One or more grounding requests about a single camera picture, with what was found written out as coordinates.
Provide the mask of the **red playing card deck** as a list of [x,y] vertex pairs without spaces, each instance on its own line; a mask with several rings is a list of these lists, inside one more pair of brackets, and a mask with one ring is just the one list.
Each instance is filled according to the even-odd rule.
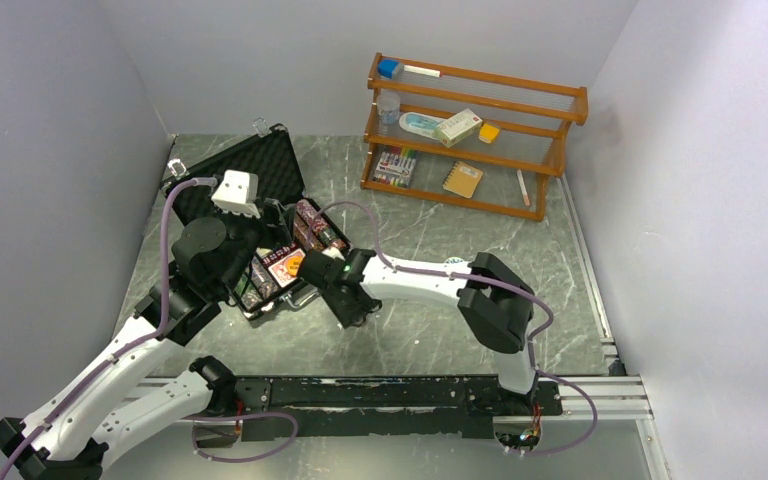
[[285,269],[285,262],[290,257],[302,257],[304,260],[305,252],[298,247],[282,247],[269,253],[263,260],[266,269],[280,287],[287,287],[295,282],[296,277],[290,276]]

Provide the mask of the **orange big blind button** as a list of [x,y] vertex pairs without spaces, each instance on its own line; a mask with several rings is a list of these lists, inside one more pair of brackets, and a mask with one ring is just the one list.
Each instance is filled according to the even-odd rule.
[[298,275],[302,261],[302,257],[290,257],[284,264],[287,273],[292,277],[296,277]]

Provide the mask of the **black poker chip case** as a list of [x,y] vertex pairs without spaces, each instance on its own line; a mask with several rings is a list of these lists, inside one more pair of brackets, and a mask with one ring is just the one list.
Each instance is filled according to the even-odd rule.
[[245,268],[223,277],[235,279],[233,302],[248,318],[257,318],[289,298],[305,282],[289,273],[291,257],[329,247],[341,253],[351,245],[343,232],[305,193],[305,183],[289,133],[281,124],[253,135],[191,167],[168,163],[174,179],[164,184],[167,195],[177,184],[195,177],[219,179],[214,188],[225,196],[244,199],[243,207],[226,210],[213,193],[189,188],[178,194],[173,210],[184,225],[203,217],[220,218],[230,233],[244,235]]

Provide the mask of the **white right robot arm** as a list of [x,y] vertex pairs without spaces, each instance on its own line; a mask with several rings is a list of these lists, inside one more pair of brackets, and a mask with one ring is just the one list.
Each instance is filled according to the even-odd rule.
[[312,252],[297,277],[315,287],[343,328],[360,326],[384,300],[439,304],[457,310],[476,340],[494,354],[499,398],[522,414],[538,399],[538,374],[528,352],[533,290],[499,258],[479,253],[471,261],[430,263],[399,259],[371,249],[346,258]]

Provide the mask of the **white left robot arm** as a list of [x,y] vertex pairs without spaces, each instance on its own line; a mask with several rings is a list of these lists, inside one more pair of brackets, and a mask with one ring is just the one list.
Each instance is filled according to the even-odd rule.
[[185,258],[228,246],[239,265],[223,260],[208,271],[240,277],[265,229],[254,217],[237,217],[234,223],[243,231],[232,238],[222,219],[203,217],[186,226],[171,254],[171,210],[166,203],[160,221],[158,294],[146,297],[102,353],[45,405],[25,418],[0,420],[0,451],[8,458],[2,475],[16,468],[25,479],[97,479],[122,454],[178,420],[246,419],[236,376],[211,356],[194,361],[163,391],[119,405],[209,323],[226,299],[213,298],[197,281],[186,279]]

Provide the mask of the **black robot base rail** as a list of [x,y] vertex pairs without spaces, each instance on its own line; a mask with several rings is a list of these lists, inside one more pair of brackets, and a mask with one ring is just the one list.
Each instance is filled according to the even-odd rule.
[[242,425],[245,441],[299,437],[458,434],[491,439],[504,417],[563,412],[556,382],[539,380],[528,394],[504,390],[496,376],[240,376],[232,412],[279,412],[286,419]]

